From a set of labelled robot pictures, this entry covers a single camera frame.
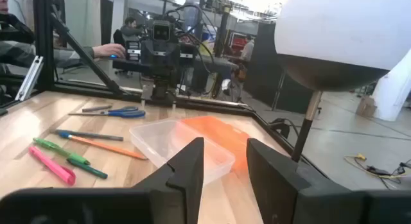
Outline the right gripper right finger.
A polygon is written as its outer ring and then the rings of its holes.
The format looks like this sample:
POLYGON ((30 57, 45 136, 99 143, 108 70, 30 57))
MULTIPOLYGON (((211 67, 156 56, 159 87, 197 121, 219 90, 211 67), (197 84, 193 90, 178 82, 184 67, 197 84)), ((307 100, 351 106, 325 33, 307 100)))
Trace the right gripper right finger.
POLYGON ((315 168, 247 140, 247 165, 264 224, 360 224, 363 194, 315 168))

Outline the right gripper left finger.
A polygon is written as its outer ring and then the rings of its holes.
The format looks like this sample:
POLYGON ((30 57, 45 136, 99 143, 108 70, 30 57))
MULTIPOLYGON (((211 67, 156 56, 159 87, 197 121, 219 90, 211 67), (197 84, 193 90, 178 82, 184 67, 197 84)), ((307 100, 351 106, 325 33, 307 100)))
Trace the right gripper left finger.
POLYGON ((148 199, 139 224, 197 224, 203 183, 204 139, 196 137, 133 187, 148 199))

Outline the clear box with orange lid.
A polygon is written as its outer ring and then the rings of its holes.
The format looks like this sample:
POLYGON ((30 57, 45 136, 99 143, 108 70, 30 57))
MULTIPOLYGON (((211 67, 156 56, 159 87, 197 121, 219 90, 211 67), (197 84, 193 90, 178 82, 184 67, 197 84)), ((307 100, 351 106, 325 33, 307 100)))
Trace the clear box with orange lid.
POLYGON ((214 116, 162 119, 129 129, 133 145, 158 168, 193 139, 204 139, 204 184, 231 171, 247 172, 249 135, 214 116))

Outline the blue handled scissors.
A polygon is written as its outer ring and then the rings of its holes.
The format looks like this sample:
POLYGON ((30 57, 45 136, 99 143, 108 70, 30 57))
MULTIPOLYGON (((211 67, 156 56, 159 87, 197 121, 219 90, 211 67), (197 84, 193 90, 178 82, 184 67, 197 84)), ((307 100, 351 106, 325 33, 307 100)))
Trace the blue handled scissors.
POLYGON ((112 110, 104 110, 101 112, 75 112, 69 113, 70 116, 110 116, 121 118, 139 118, 144 117, 146 112, 139 110, 137 107, 123 107, 112 110))

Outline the grey pencil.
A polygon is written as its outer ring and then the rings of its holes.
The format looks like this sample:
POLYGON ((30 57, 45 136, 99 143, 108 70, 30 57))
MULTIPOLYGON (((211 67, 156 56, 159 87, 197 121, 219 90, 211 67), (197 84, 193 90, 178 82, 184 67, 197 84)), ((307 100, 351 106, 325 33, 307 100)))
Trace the grey pencil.
POLYGON ((106 110, 110 108, 112 108, 112 105, 103 105, 103 106, 97 106, 97 107, 83 108, 82 112, 95 112, 95 111, 106 110))

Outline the orange pencil with blue eraser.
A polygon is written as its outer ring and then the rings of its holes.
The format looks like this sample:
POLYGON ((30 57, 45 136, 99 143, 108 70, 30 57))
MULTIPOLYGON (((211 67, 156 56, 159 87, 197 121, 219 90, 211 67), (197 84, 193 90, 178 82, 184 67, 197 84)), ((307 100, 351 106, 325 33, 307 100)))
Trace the orange pencil with blue eraser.
POLYGON ((98 148, 102 148, 104 150, 109 150, 109 151, 112 151, 112 152, 115 152, 115 153, 119 153, 119 154, 122 154, 122 155, 129 156, 129 157, 133 157, 133 158, 137 158, 137 159, 141 159, 141 160, 147 160, 148 159, 144 155, 138 154, 136 152, 128 151, 128 150, 125 150, 123 148, 117 148, 115 146, 111 146, 111 145, 108 145, 108 144, 103 144, 103 143, 100 143, 100 142, 92 141, 90 139, 86 139, 86 138, 83 138, 83 137, 78 137, 78 136, 69 134, 67 132, 58 132, 58 135, 60 137, 66 138, 66 139, 75 140, 75 141, 78 141, 78 142, 89 144, 89 145, 92 145, 92 146, 95 146, 95 147, 98 147, 98 148))

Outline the dark green pen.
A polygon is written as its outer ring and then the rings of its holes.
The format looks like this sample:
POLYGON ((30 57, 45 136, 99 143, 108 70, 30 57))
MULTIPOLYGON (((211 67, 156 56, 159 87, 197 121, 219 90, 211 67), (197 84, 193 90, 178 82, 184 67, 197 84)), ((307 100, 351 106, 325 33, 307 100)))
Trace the dark green pen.
POLYGON ((76 166, 76 167, 78 167, 78 168, 80 168, 80 169, 96 176, 96 177, 99 177, 99 178, 102 178, 102 179, 107 179, 107 177, 108 177, 108 174, 106 174, 102 171, 99 171, 97 169, 94 169, 94 168, 90 167, 89 165, 86 165, 86 164, 84 164, 82 162, 79 162, 75 159, 67 159, 67 161, 71 165, 76 166))

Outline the grey pen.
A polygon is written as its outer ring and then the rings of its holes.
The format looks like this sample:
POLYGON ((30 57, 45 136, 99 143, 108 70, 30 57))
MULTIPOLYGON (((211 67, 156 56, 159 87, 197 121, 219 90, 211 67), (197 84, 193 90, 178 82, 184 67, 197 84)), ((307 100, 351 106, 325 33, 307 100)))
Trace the grey pen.
POLYGON ((114 135, 95 134, 95 133, 88 133, 88 132, 76 132, 72 130, 61 130, 61 129, 56 129, 53 132, 58 135, 70 134, 70 135, 75 135, 79 137, 90 137, 90 138, 95 138, 95 139, 106 139, 106 140, 112 140, 112 141, 124 141, 123 137, 114 136, 114 135))

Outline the green highlighter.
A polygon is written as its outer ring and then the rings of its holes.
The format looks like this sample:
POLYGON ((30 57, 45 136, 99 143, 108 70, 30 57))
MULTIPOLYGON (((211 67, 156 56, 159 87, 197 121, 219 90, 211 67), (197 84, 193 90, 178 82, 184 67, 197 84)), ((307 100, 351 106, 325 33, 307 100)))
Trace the green highlighter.
POLYGON ((36 145, 40 146, 40 147, 43 147, 43 148, 46 148, 48 150, 54 151, 55 153, 57 153, 59 155, 62 155, 64 157, 68 158, 68 159, 76 160, 76 161, 78 161, 82 164, 86 164, 86 165, 90 164, 90 162, 86 158, 84 158, 84 157, 82 157, 82 156, 80 156, 76 153, 71 153, 71 152, 63 149, 62 147, 60 147, 59 145, 57 145, 57 144, 55 144, 51 141, 47 141, 45 139, 40 139, 40 138, 35 137, 35 138, 33 138, 33 142, 36 145))

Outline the pink highlighter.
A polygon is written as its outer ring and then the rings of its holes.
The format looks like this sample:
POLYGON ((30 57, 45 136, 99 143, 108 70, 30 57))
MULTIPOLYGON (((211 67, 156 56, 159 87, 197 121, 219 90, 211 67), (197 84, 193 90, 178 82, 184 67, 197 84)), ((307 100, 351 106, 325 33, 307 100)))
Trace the pink highlighter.
POLYGON ((34 146, 29 147, 29 152, 66 184, 75 184, 76 175, 73 171, 56 163, 34 146))

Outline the cardboard box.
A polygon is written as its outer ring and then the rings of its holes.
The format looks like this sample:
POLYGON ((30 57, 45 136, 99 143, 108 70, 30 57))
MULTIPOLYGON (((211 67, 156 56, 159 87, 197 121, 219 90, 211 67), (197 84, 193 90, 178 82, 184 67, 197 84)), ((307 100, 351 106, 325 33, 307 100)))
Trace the cardboard box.
POLYGON ((377 109, 375 101, 370 96, 363 96, 357 106, 356 114, 363 117, 372 117, 377 109))

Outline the red cabinet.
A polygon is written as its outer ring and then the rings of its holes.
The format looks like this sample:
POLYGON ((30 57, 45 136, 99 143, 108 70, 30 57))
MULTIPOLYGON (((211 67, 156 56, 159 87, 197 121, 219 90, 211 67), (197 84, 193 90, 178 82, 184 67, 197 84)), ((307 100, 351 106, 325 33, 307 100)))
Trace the red cabinet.
POLYGON ((247 36, 241 33, 232 32, 229 47, 232 56, 240 56, 245 45, 247 44, 247 36))

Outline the black partition panel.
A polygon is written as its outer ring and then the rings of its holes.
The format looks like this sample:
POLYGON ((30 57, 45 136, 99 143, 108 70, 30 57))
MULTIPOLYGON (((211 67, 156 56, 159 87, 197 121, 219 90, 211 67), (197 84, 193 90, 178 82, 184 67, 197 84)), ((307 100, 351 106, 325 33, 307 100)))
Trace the black partition panel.
POLYGON ((291 79, 280 66, 274 31, 275 23, 259 24, 244 89, 270 109, 304 114, 313 91, 291 79))

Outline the silver aluminium bar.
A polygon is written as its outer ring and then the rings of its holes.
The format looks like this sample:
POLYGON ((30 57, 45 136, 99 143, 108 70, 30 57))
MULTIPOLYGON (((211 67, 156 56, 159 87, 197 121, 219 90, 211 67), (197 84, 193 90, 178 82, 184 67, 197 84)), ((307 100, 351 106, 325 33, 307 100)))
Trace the silver aluminium bar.
POLYGON ((43 57, 36 56, 32 62, 29 71, 22 82, 22 85, 15 97, 15 101, 24 101, 28 99, 32 93, 32 90, 37 82, 39 74, 43 66, 43 57))

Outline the white globe table lamp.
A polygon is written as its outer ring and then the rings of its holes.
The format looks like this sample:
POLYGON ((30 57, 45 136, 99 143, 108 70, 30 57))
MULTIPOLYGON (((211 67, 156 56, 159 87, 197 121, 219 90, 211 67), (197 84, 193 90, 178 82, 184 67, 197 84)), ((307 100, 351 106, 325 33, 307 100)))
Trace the white globe table lamp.
POLYGON ((323 92, 379 80, 411 50, 411 0, 288 0, 274 44, 281 67, 313 92, 292 152, 298 162, 323 92))

